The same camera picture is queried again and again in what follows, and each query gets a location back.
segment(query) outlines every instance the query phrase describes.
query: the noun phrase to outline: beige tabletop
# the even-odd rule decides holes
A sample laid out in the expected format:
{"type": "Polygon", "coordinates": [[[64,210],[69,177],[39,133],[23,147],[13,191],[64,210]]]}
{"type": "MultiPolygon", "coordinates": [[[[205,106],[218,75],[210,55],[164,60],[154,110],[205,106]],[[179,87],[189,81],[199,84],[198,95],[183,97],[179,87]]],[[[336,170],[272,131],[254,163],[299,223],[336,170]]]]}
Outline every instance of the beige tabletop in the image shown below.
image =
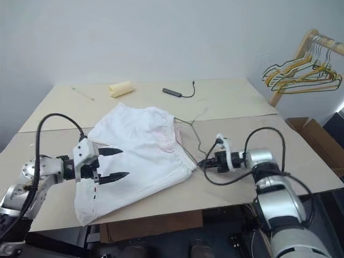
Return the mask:
{"type": "MultiPolygon", "coordinates": [[[[45,97],[19,132],[34,132],[41,119],[49,113],[63,113],[75,119],[82,128],[95,124],[119,102],[133,108],[156,106],[176,117],[192,121],[277,114],[264,97],[246,79],[196,80],[192,98],[177,98],[162,92],[162,88],[192,93],[191,81],[135,82],[135,90],[117,98],[110,97],[108,83],[57,85],[45,97]],[[94,98],[83,96],[72,88],[94,98]]],[[[74,128],[71,123],[53,117],[43,130],[74,128]]]]}
{"type": "MultiPolygon", "coordinates": [[[[184,120],[197,117],[195,128],[202,140],[201,148],[207,151],[217,133],[223,133],[232,142],[234,150],[242,150],[247,135],[262,126],[273,126],[281,130],[286,139],[286,171],[304,181],[314,192],[342,187],[342,182],[277,115],[265,99],[246,79],[196,81],[193,98],[182,99],[163,94],[162,88],[169,88],[187,94],[191,82],[136,83],[135,91],[117,99],[109,97],[108,84],[60,85],[53,88],[36,108],[20,132],[0,154],[2,180],[0,196],[18,177],[23,164],[34,157],[35,131],[39,121],[48,113],[59,112],[75,119],[83,128],[93,127],[119,102],[135,108],[157,106],[184,120]],[[89,98],[72,90],[76,87],[89,98]]],[[[189,125],[176,123],[181,131],[183,146],[196,158],[204,158],[197,149],[197,139],[189,125]]],[[[47,121],[41,134],[41,153],[49,156],[69,155],[77,144],[78,131],[60,118],[47,121]]],[[[268,147],[277,161],[281,160],[281,141],[273,132],[260,132],[252,138],[250,147],[268,147]]],[[[218,180],[229,180],[242,171],[226,174],[212,174],[218,180]]],[[[304,190],[293,183],[298,194],[304,190]]],[[[75,182],[66,181],[50,188],[32,231],[80,226],[74,210],[75,182]]],[[[208,209],[212,207],[249,203],[255,197],[253,180],[250,176],[240,182],[218,187],[205,180],[197,169],[185,182],[160,191],[152,196],[113,211],[94,224],[128,220],[159,214],[208,209]]]]}
{"type": "MultiPolygon", "coordinates": [[[[182,145],[197,160],[203,159],[204,154],[197,150],[198,142],[190,126],[184,123],[176,123],[176,126],[181,131],[182,145]]],[[[281,130],[286,140],[286,171],[297,176],[313,192],[343,187],[339,178],[279,115],[195,122],[195,129],[202,140],[201,148],[205,151],[213,144],[217,133],[223,133],[229,138],[234,150],[242,150],[247,135],[262,126],[273,126],[281,130]]],[[[3,195],[6,188],[18,178],[23,163],[34,157],[34,138],[33,132],[18,133],[0,155],[2,171],[8,175],[1,181],[0,195],[3,195]]],[[[71,156],[71,149],[77,144],[77,140],[78,131],[75,129],[42,132],[41,153],[50,156],[71,156]]],[[[269,148],[280,164],[281,140],[274,132],[258,133],[250,141],[249,147],[269,148]]],[[[243,171],[226,174],[215,174],[211,170],[209,172],[211,178],[220,181],[234,179],[241,173],[243,171]]],[[[292,184],[296,193],[305,194],[299,185],[294,182],[292,184]]],[[[49,190],[31,230],[80,226],[75,216],[74,196],[75,182],[73,180],[54,185],[49,190]]],[[[202,171],[197,169],[185,182],[113,211],[95,220],[93,224],[250,203],[254,197],[254,182],[250,176],[232,185],[219,187],[206,181],[202,171]]]]}

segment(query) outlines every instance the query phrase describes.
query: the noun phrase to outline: dark floor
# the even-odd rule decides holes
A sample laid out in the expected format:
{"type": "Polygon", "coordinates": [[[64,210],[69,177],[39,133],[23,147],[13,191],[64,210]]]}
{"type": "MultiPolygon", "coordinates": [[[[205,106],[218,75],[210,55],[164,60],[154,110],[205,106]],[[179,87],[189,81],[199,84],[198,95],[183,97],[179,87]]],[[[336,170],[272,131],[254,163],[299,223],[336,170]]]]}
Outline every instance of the dark floor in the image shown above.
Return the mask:
{"type": "MultiPolygon", "coordinates": [[[[305,207],[307,212],[310,210],[310,203],[306,202],[305,207]]],[[[342,257],[342,250],[338,248],[338,239],[333,235],[333,227],[326,220],[326,216],[321,211],[321,202],[316,204],[316,216],[313,224],[311,225],[311,231],[313,231],[327,247],[328,251],[333,258],[342,257]]],[[[65,230],[50,231],[44,234],[48,237],[63,240],[73,244],[77,243],[79,228],[70,228],[65,230]]],[[[242,231],[242,223],[237,220],[235,222],[218,223],[217,221],[210,221],[210,224],[205,225],[202,228],[195,228],[186,231],[172,232],[155,236],[148,236],[141,239],[132,239],[127,241],[116,242],[113,244],[92,243],[89,248],[94,250],[97,255],[95,257],[101,257],[104,254],[112,254],[113,257],[119,257],[122,250],[130,243],[135,241],[144,241],[148,246],[152,247],[155,252],[154,256],[158,258],[175,258],[175,257],[188,257],[189,244],[194,239],[205,240],[212,248],[216,257],[238,257],[241,256],[237,253],[237,250],[230,242],[230,236],[242,231]]],[[[251,257],[251,240],[252,233],[245,235],[245,242],[247,247],[247,254],[244,257],[251,257]]],[[[263,242],[263,238],[259,231],[256,232],[253,242],[254,258],[268,257],[268,253],[263,242]]],[[[27,248],[24,250],[21,257],[66,257],[42,253],[34,248],[27,248]]]]}
{"type": "MultiPolygon", "coordinates": [[[[112,245],[101,244],[97,246],[96,249],[98,250],[99,254],[109,253],[115,257],[119,257],[121,250],[123,250],[130,243],[135,241],[143,241],[155,250],[155,257],[187,258],[190,242],[195,239],[202,239],[212,247],[216,257],[240,258],[229,240],[231,232],[236,232],[239,229],[240,227],[238,227],[238,225],[235,223],[221,223],[186,231],[148,236],[131,241],[122,241],[112,245]]],[[[254,239],[254,251],[255,258],[267,257],[267,253],[263,247],[262,238],[258,233],[256,233],[254,239]]]]}

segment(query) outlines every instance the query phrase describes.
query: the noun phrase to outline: white garment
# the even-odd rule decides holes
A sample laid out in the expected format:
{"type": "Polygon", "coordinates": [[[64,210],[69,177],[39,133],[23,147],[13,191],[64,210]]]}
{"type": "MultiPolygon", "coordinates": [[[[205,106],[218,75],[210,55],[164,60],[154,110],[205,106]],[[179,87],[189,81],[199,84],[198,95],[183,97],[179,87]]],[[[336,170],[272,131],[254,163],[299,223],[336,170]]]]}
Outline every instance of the white garment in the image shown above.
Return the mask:
{"type": "Polygon", "coordinates": [[[108,184],[98,185],[91,179],[76,184],[74,206],[83,226],[185,181],[196,168],[176,141],[174,116],[156,107],[134,109],[119,103],[88,138],[123,150],[114,156],[99,156],[99,174],[130,174],[108,184]]]}

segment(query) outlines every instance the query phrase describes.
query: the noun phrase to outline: yellow sponge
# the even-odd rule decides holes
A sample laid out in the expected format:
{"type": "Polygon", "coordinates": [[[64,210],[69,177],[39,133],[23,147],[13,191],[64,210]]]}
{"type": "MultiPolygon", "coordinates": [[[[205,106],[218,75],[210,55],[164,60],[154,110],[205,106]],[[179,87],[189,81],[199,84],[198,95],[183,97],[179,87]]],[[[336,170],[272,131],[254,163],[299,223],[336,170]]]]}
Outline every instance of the yellow sponge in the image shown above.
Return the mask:
{"type": "Polygon", "coordinates": [[[131,81],[116,83],[109,86],[111,97],[116,98],[120,95],[134,90],[134,84],[131,81]]]}

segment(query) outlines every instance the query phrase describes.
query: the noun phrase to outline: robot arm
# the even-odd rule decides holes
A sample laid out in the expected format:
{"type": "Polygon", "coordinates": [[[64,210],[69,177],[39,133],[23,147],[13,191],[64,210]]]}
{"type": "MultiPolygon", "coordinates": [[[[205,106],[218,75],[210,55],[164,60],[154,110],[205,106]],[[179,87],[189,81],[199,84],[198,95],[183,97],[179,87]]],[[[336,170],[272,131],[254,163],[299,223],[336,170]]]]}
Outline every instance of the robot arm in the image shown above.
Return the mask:
{"type": "MultiPolygon", "coordinates": [[[[54,184],[62,183],[64,180],[75,179],[79,182],[82,178],[91,178],[95,183],[105,184],[117,181],[129,173],[119,172],[101,177],[97,172],[99,167],[99,155],[115,155],[123,152],[115,148],[98,148],[97,145],[87,138],[83,138],[73,149],[73,159],[68,156],[51,158],[40,156],[40,178],[39,185],[31,206],[23,218],[15,225],[9,234],[4,236],[0,242],[0,256],[19,255],[25,244],[25,236],[30,230],[33,219],[37,216],[47,191],[54,184]]],[[[10,186],[0,203],[0,235],[12,225],[17,219],[26,197],[32,185],[34,175],[35,159],[25,163],[19,180],[10,186]]]]}
{"type": "Polygon", "coordinates": [[[247,168],[252,173],[257,197],[253,205],[266,231],[271,232],[271,252],[276,258],[330,258],[321,240],[309,231],[305,222],[306,211],[290,183],[267,149],[251,149],[228,153],[225,138],[219,135],[217,142],[225,151],[215,152],[215,157],[202,160],[201,168],[217,167],[219,173],[230,172],[227,157],[233,168],[247,168]]]}

